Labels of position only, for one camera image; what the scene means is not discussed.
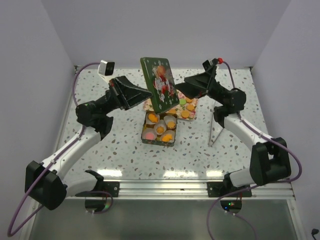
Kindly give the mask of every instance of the open box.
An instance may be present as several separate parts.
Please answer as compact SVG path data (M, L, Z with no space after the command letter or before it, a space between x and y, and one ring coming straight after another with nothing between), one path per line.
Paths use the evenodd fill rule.
M153 111L147 110L145 113L145 118L144 118L144 123L141 131L141 140L144 144L153 144L153 145L159 145L159 146L166 146L166 147L173 147L175 145L176 141L176 135L177 135L177 124L178 124L178 116L176 114L171 114L171 113L161 113L161 114L155 114L156 116L159 117L158 122L154 124L148 124L148 115L149 114L155 114ZM156 129L157 125L161 122L164 121L165 124L167 124L166 117L171 116L175 119L175 127L172 129L167 129L167 125L165 127L165 130L163 131L162 134L157 134ZM155 134L155 139L154 140L149 140L144 137L144 133L148 132L153 132ZM162 141L163 136L166 134L172 134L172 139L170 141Z

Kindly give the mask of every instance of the yellow object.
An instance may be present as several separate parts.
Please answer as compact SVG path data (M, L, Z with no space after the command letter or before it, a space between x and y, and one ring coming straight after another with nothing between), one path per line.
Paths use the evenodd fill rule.
M192 99L190 99L190 98L185 98L185 100L186 100L186 102L188 103L188 104L190 104L190 103L192 103L193 102L193 100Z
M192 104L188 104L188 106L186 107L186 109L188 109L189 111L193 111L195 110L195 106L193 106Z
M189 116L190 116L189 111L183 110L183 111L181 112L181 117L183 117L184 119L187 119Z
M177 111L176 111L175 109L173 109L173 108L172 108L172 109L170 109L170 110L168 111L168 113L169 113L169 114L176 114L176 113L177 113Z
M162 142L169 142L170 140L172 140L172 135L171 134L166 134L162 137Z
M156 128L156 132L157 132L158 134L163 134L164 131L165 131L165 129L164 129L163 126L158 126L158 127Z
M157 118L156 115L154 115L153 113L150 113L148 116L148 119L153 122L153 123L157 123L159 121L159 119Z
M167 126L168 126L168 128L170 128L170 129L174 129L175 126L176 126L176 124L175 124L173 121L170 121L170 122L168 122Z

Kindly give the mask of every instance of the pink object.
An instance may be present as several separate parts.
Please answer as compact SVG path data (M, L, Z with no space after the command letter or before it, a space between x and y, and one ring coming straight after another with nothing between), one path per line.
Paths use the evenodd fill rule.
M155 139L155 135L154 135L152 132L146 133L144 137L145 137L145 139L147 139L147 140L153 140L153 139Z

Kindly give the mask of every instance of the gray wall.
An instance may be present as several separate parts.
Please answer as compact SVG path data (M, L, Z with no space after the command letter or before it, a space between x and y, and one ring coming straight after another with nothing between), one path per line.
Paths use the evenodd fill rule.
M0 1L0 239L24 194L27 164L52 153L73 69L40 0Z
M319 9L319 0L292 0L253 68L270 133L285 138L302 162L293 189L309 239L320 228Z
M224 57L253 66L290 0L42 0L72 62L137 67L166 57L200 67Z

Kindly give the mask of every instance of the white speckled tabletop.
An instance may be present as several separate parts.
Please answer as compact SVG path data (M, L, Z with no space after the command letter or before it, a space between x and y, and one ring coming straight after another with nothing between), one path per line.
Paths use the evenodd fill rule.
M203 72L202 69L172 69L175 83L184 77ZM267 133L263 114L249 69L232 70L235 84L245 91L247 101L242 115L257 128ZM125 75L136 85L146 88L140 69L116 69L114 76ZM231 89L226 69L217 71L217 81ZM108 85L96 69L84 70L78 79L76 97L79 103L101 97ZM231 132L224 129L212 147L208 146L214 101L199 99L196 119L179 120L173 147L144 144L141 131L145 112L142 104L128 111L115 110L112 130L103 141L91 148L72 167L65 177L69 181L85 178L85 170L92 169L106 179L122 180L207 180L223 179L224 174L247 168L251 152ZM81 125L76 122L75 105L71 104L60 147Z

